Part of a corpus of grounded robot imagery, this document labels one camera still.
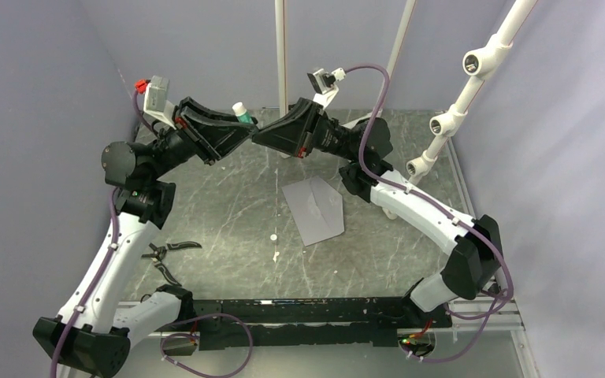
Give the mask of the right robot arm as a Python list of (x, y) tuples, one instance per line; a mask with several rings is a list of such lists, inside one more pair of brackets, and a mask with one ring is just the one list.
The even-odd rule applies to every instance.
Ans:
[(252, 140), (292, 157), (319, 150), (346, 159), (340, 176), (350, 194), (403, 219), (447, 255), (442, 269), (420, 279), (405, 295), (403, 318), (421, 327), (443, 304), (476, 298), (500, 268), (499, 227), (489, 216), (475, 219), (409, 183), (384, 159), (392, 151), (390, 137), (380, 117), (345, 128), (320, 104), (300, 98), (284, 117), (256, 131)]

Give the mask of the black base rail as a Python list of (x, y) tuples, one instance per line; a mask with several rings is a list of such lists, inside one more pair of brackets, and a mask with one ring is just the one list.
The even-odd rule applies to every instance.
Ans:
[(197, 299), (181, 320), (161, 331), (196, 331), (202, 351), (249, 345), (395, 347), (408, 332), (452, 326), (442, 306), (423, 313), (400, 297)]

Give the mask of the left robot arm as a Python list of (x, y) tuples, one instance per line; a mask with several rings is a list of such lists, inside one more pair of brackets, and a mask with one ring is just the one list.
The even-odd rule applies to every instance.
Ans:
[(192, 158), (220, 161), (257, 133), (258, 121), (240, 105), (221, 113), (186, 98), (167, 105), (158, 122), (153, 141), (112, 142), (102, 151), (105, 182), (113, 188), (106, 236), (69, 300), (32, 331), (50, 357), (51, 377), (113, 377), (150, 333), (183, 331), (202, 320), (191, 291), (174, 283), (128, 309), (119, 306), (121, 293), (173, 208), (176, 185), (163, 176)]

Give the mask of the white pvc pipe frame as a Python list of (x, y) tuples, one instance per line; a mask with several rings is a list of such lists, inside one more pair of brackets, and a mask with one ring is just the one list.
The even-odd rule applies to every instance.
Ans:
[(451, 105), (475, 108), (488, 83), (465, 73), (464, 55), (493, 39), (511, 43), (535, 8), (534, 1), (267, 1), (277, 101), (302, 94), (302, 72), (313, 65), (383, 64), (391, 77), (384, 115), (399, 131), (420, 135), (401, 139), (396, 165), (405, 170), (420, 155), (437, 154), (416, 184), (471, 211), (455, 147), (435, 139), (427, 119)]

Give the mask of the green white glue stick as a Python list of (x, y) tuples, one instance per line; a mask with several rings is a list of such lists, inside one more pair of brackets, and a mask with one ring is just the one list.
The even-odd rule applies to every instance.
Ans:
[(239, 122), (244, 124), (254, 124), (251, 115), (249, 114), (246, 106), (242, 102), (236, 102), (232, 106), (232, 111)]

